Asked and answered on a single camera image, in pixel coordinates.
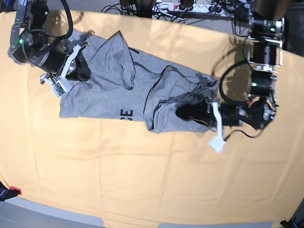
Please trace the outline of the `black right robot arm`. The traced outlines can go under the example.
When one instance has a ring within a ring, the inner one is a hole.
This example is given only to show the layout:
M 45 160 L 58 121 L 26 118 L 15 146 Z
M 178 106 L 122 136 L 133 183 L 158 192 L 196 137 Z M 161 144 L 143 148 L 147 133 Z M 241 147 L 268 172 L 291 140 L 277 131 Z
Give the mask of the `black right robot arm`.
M 73 21 L 67 2 L 61 2 L 68 21 L 68 30 L 61 36 L 56 36 L 43 28 L 49 13 L 47 3 L 46 0 L 18 1 L 8 56 L 19 65 L 30 64 L 42 69 L 42 84 L 47 79 L 52 84 L 56 83 L 64 72 L 64 66 L 67 66 L 67 80 L 89 80 L 91 71 L 84 63 L 81 51 L 76 51 L 76 43 L 70 40 Z

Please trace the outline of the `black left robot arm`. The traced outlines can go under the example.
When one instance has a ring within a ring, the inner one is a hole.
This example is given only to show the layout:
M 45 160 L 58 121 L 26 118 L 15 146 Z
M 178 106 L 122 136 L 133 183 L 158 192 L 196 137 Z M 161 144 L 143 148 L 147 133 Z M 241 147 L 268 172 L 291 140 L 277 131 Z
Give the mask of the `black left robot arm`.
M 219 126 L 240 126 L 246 123 L 255 130 L 263 130 L 276 115 L 274 68 L 282 65 L 285 44 L 285 15 L 289 0 L 256 0 L 248 10 L 248 50 L 244 59 L 236 62 L 219 80 L 219 93 L 224 100 L 219 104 L 208 97 L 198 104 L 186 104 L 176 115 L 184 121 L 195 122 L 215 130 Z M 247 65 L 251 69 L 249 93 L 246 101 L 230 99 L 223 90 L 226 76 L 236 67 Z

